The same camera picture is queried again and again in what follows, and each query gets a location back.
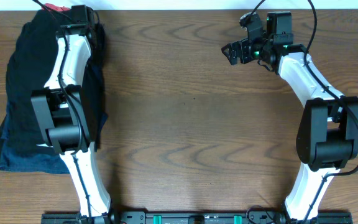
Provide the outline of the black shorts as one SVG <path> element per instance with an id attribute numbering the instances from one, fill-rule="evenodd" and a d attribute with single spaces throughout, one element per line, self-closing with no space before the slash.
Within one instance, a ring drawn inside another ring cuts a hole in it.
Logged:
<path id="1" fill-rule="evenodd" d="M 8 102 L 32 106 L 31 95 L 42 89 L 50 78 L 58 53 L 56 33 L 59 22 L 67 22 L 64 12 L 38 11 L 26 23 L 16 42 L 16 49 L 9 59 L 6 73 L 6 93 Z M 101 67 L 104 57 L 104 28 L 94 12 L 97 47 L 94 56 L 85 68 L 83 88 L 96 117 L 98 130 L 102 117 L 101 95 L 104 83 Z"/>

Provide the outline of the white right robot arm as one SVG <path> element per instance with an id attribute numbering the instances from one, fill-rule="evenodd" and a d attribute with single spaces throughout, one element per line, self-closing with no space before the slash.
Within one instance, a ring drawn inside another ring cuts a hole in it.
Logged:
<path id="1" fill-rule="evenodd" d="M 358 158 L 358 98 L 335 89 L 314 65 L 308 46 L 295 44 L 288 11 L 256 12 L 239 24 L 247 37 L 221 50 L 231 65 L 256 61 L 292 88 L 303 106 L 296 153 L 300 160 L 295 183 L 281 212 L 260 209 L 247 214 L 250 223 L 351 223 L 349 212 L 320 212 L 328 185 L 345 176 L 344 167 Z"/>

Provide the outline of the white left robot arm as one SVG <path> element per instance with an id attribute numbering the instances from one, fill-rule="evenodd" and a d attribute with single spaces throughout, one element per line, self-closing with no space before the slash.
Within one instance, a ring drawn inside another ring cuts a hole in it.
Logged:
<path id="1" fill-rule="evenodd" d="M 45 145 L 65 163 L 79 201 L 78 213 L 46 213 L 42 223 L 113 223 L 111 198 L 96 164 L 98 124 L 83 88 L 85 68 L 97 47 L 94 11 L 85 5 L 64 12 L 57 24 L 58 53 L 44 87 L 31 103 Z"/>

